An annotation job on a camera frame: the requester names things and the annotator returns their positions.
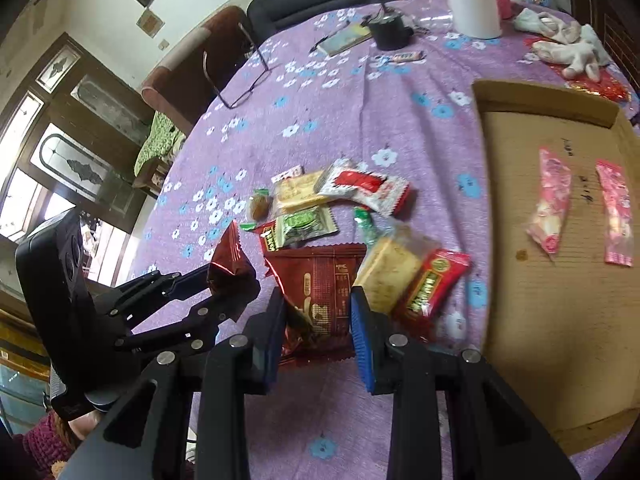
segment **brown armchair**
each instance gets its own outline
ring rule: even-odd
[[[187,136],[216,96],[202,70],[203,53],[210,78],[223,89],[251,50],[238,23],[252,33],[240,7],[220,10],[182,38],[142,83],[144,101]]]

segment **floral tablecloth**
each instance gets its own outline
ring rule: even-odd
[[[394,6],[422,24],[449,13],[445,0],[404,0]],[[417,197],[404,219],[444,247],[471,254],[472,272],[450,295],[437,335],[452,347],[481,346],[492,241],[484,145],[470,85],[481,77],[564,81],[529,53],[524,35],[508,22],[496,40],[472,40],[446,30],[415,36],[403,50],[423,50],[425,57],[413,63],[384,62],[385,53],[372,40],[334,57],[309,54],[341,22],[373,10],[317,16],[261,46],[271,73],[238,108],[228,110],[216,99],[200,118],[146,225],[134,276],[202,265],[232,219],[244,219],[255,187],[271,187],[273,175],[297,164],[311,172],[349,156],[411,181]],[[223,91],[226,99],[242,94],[261,70],[252,57]],[[623,79],[617,67],[608,70]],[[637,99],[625,107],[631,117]],[[340,232],[314,244],[356,241],[353,208],[345,203],[332,209]],[[242,233],[241,242],[258,275],[264,275],[257,235]],[[221,325],[219,338],[238,332],[248,316],[266,307],[276,283],[265,278],[261,286],[238,324]],[[182,319],[199,299],[169,304],[139,330]],[[252,478],[383,479],[391,411],[389,396],[366,393],[353,360],[282,370],[272,394],[246,400]],[[441,432],[447,433],[444,413]],[[607,453],[597,456],[606,461]],[[443,464],[445,478],[450,477],[447,446]]]

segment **white container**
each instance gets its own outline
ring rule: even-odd
[[[481,40],[501,35],[497,0],[447,0],[453,26],[461,34]]]

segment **cardboard box flap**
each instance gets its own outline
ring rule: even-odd
[[[494,286],[483,351],[565,449],[595,444],[578,428],[638,405],[640,272],[604,263],[606,216],[598,158],[625,168],[640,237],[639,143],[613,102],[570,89],[480,80],[494,229]],[[525,231],[538,202],[538,152],[572,170],[555,261]],[[640,242],[634,259],[640,266]]]

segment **white glove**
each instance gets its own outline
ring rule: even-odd
[[[562,77],[575,79],[585,72],[592,81],[600,81],[600,67],[596,58],[596,48],[587,41],[573,44],[559,44],[551,41],[536,41],[531,49],[547,63],[568,65],[562,70]]]
[[[611,56],[607,54],[607,51],[604,50],[602,46],[602,42],[600,38],[596,34],[596,31],[593,30],[593,27],[587,23],[587,25],[582,26],[582,30],[580,31],[580,39],[586,41],[587,43],[591,43],[596,49],[596,58],[598,59],[598,63],[600,66],[606,66],[609,63],[613,63]]]
[[[567,25],[548,12],[534,12],[526,8],[513,19],[516,30],[535,32],[562,44],[570,44],[580,38],[580,23]]]

